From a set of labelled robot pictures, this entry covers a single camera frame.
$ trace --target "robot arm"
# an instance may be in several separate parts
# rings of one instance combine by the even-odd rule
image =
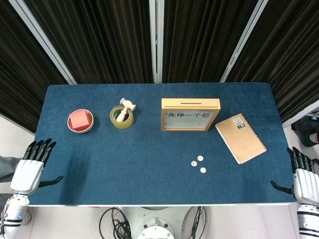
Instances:
[[[14,195],[8,199],[1,214],[0,239],[15,238],[30,203],[29,195],[40,187],[53,185],[62,180],[63,176],[60,176],[53,181],[40,182],[43,168],[56,145],[56,142],[50,142],[51,139],[38,143],[34,141],[19,162],[10,186]]]
[[[281,192],[293,195],[301,205],[297,210],[300,239],[319,238],[319,176],[315,174],[314,162],[298,149],[287,148],[293,169],[292,188],[280,187],[271,181],[273,187]]]

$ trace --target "red block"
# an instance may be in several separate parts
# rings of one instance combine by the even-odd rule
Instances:
[[[70,114],[71,126],[76,131],[87,129],[91,122],[89,115],[85,110],[80,110]]]

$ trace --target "tape roll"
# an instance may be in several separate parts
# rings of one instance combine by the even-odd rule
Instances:
[[[133,124],[134,118],[133,118],[133,112],[131,110],[127,111],[127,114],[128,114],[127,119],[124,119],[123,122],[116,121],[116,117],[121,113],[123,109],[124,109],[124,106],[115,106],[110,112],[110,120],[116,128],[125,129],[130,127]]]

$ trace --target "kraft paper notebook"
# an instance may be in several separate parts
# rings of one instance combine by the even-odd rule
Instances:
[[[266,152],[266,147],[250,127],[243,114],[217,123],[216,128],[237,163],[241,164]]]

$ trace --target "barcode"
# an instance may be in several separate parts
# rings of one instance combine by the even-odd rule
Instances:
[[[244,123],[242,122],[241,118],[236,117],[235,119],[233,119],[233,121],[235,122],[235,124],[237,125],[238,128],[243,128],[245,127]]]

